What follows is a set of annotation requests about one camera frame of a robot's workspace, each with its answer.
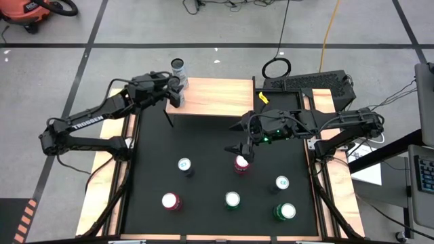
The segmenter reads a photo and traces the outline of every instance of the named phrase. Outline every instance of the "black table mat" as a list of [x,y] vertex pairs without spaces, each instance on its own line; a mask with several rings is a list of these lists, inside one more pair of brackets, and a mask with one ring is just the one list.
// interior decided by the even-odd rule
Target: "black table mat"
[[[297,109],[292,103],[291,109]],[[176,115],[174,128],[163,113],[165,103],[146,109],[132,172],[133,185],[125,204],[125,234],[317,236],[316,216],[302,140],[255,147],[255,162],[244,176],[234,172],[235,155],[225,146],[245,142],[246,134],[229,131],[238,118]],[[188,157],[196,173],[185,178],[177,162]],[[270,195],[277,176],[290,186]],[[224,195],[236,191],[241,207],[227,211]],[[182,211],[166,211],[162,196],[181,196]],[[291,203],[292,220],[277,222],[272,208]]]

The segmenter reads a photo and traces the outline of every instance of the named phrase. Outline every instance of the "black floor line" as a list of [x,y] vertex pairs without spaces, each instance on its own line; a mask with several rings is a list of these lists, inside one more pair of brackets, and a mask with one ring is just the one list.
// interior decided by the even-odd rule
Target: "black floor line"
[[415,46],[416,54],[418,55],[419,61],[421,63],[427,63],[427,59],[425,58],[425,55],[422,52],[422,49],[419,46],[418,40],[416,39],[416,36],[413,33],[412,27],[410,27],[410,24],[408,23],[408,20],[406,18],[406,15],[404,14],[404,11],[402,10],[401,5],[399,4],[398,0],[392,0],[393,5],[395,6],[396,11],[398,12],[398,16],[402,21],[402,24],[404,25],[404,28],[406,29],[407,35],[410,38],[410,41]]
[[[96,16],[94,27],[92,28],[92,31],[89,36],[89,40],[85,45],[85,50],[83,53],[83,57],[81,58],[80,65],[78,67],[77,74],[75,75],[73,85],[69,92],[68,98],[66,99],[66,104],[62,112],[62,118],[69,116],[71,109],[73,107],[74,99],[75,96],[77,95],[81,78],[86,68],[87,61],[89,60],[89,55],[92,50],[92,44],[94,43],[96,34],[98,33],[98,29],[100,28],[101,20],[104,15],[104,11],[106,9],[108,1],[109,0],[102,0],[100,10],[98,11],[98,15]],[[53,162],[54,162],[54,157],[47,157],[47,159],[45,160],[43,170],[41,172],[41,175],[39,176],[39,180],[36,185],[35,192],[33,193],[33,198],[36,199],[37,202],[40,202],[41,200],[43,190],[45,188],[45,185],[47,184],[48,176],[53,166]]]
[[[278,43],[8,43],[8,48],[119,48],[119,49],[160,49],[160,48],[277,48]],[[282,48],[321,49],[322,43],[282,43]],[[434,44],[392,44],[392,43],[329,43],[327,49],[434,49]]]

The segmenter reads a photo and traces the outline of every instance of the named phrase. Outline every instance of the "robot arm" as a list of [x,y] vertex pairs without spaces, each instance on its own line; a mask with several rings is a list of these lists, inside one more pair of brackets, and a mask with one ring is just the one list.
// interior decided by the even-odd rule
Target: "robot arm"
[[71,132],[101,122],[105,119],[119,119],[155,105],[167,98],[176,108],[180,106],[179,79],[170,73],[149,73],[125,81],[127,85],[116,95],[107,98],[100,106],[71,115],[65,119],[51,118],[47,128],[39,136],[42,151],[48,156],[62,155],[70,150],[107,151],[116,160],[128,160],[129,148],[124,138],[115,136],[108,140],[99,138],[78,138]]
[[336,149],[360,137],[375,138],[383,132],[384,118],[369,108],[339,113],[318,110],[269,110],[256,114],[249,111],[230,129],[246,131],[246,144],[228,146],[226,151],[243,156],[249,163],[254,160],[253,146],[271,144],[277,140],[309,139],[324,129],[343,128],[343,132],[329,140],[318,140],[313,145],[315,158],[332,157]]

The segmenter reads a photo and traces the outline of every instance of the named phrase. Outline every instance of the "small wooden block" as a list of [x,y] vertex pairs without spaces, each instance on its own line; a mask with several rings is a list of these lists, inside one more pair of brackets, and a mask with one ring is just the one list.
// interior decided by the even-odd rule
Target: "small wooden block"
[[240,117],[253,110],[254,84],[247,79],[189,78],[185,103],[175,108],[167,101],[166,113]]

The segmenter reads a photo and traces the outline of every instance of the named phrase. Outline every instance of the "can lid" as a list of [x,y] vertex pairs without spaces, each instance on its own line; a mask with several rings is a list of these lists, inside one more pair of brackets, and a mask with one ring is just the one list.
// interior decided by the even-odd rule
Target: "can lid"
[[240,155],[237,156],[237,158],[235,159],[235,161],[241,167],[246,167],[246,166],[249,165],[249,163],[247,162],[247,160],[245,160],[244,157],[240,156]]
[[181,158],[181,159],[178,161],[178,168],[181,169],[182,171],[189,170],[190,167],[191,167],[190,159],[187,159],[187,158]]
[[175,58],[170,64],[172,65],[172,68],[182,68],[184,66],[184,61],[180,58]]
[[290,185],[290,181],[285,176],[279,176],[276,178],[276,186],[281,189],[285,190]]
[[176,196],[173,193],[166,193],[164,194],[161,202],[163,203],[164,207],[171,208],[176,204]]
[[287,219],[293,218],[296,215],[296,208],[290,203],[283,204],[280,211]]
[[239,195],[236,192],[228,192],[226,193],[226,204],[235,207],[239,204]]

